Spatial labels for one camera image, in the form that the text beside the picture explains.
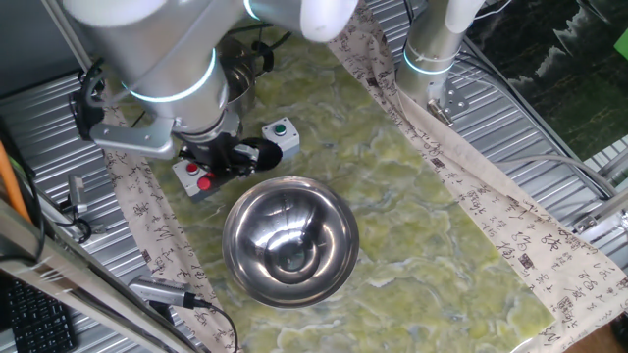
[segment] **stainless steel bowl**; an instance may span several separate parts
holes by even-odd
[[[312,305],[348,279],[359,249],[357,223],[329,187],[305,177],[257,184],[237,200],[223,231],[223,256],[255,300]]]

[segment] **green marbled mat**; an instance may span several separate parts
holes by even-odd
[[[281,35],[268,29],[264,40]],[[245,351],[509,352],[553,321],[326,46],[293,37],[276,56],[275,71],[258,80],[244,132],[261,136],[263,125],[288,117],[300,133],[300,154],[199,204],[185,195],[172,162],[151,161]],[[125,107],[129,121],[139,111]],[[331,298],[303,309],[252,300],[229,278],[221,252],[238,197],[280,176],[321,180],[359,224],[353,274]]]

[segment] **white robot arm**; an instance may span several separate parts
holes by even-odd
[[[447,72],[483,2],[431,0],[413,22],[397,83],[424,107],[443,100]],[[276,163],[261,167],[264,151],[277,163],[282,154],[279,150],[277,158],[276,145],[239,141],[239,116],[226,110],[229,88],[217,59],[219,41],[250,17],[326,42],[344,29],[357,0],[63,0],[63,5],[127,88],[112,101],[96,102],[90,93],[101,74],[86,83],[84,103],[105,107],[131,94],[155,118],[143,128],[96,124],[90,138],[105,148],[169,159],[175,153],[173,134],[184,142],[190,161],[226,182],[273,168]],[[233,158],[242,155],[250,166],[235,173]]]
[[[224,114],[228,87],[214,48],[238,20],[248,14],[300,31],[310,40],[327,41],[342,31],[356,4],[357,0],[64,0],[65,9],[130,94],[157,118],[149,134],[98,125],[90,136],[103,147],[157,158],[174,154],[170,130],[192,144],[206,144],[220,128],[233,126],[226,120],[237,119]]]

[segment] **emergency stop button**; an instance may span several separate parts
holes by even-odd
[[[191,176],[197,175],[198,174],[198,166],[196,166],[193,163],[188,164],[187,166],[185,166],[185,170],[187,171],[187,173]]]
[[[197,182],[196,186],[203,191],[207,191],[212,187],[212,181],[209,176],[202,176]]]

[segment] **keyboard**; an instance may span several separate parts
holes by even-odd
[[[5,303],[18,353],[66,353],[77,347],[66,306],[20,280],[6,283]]]

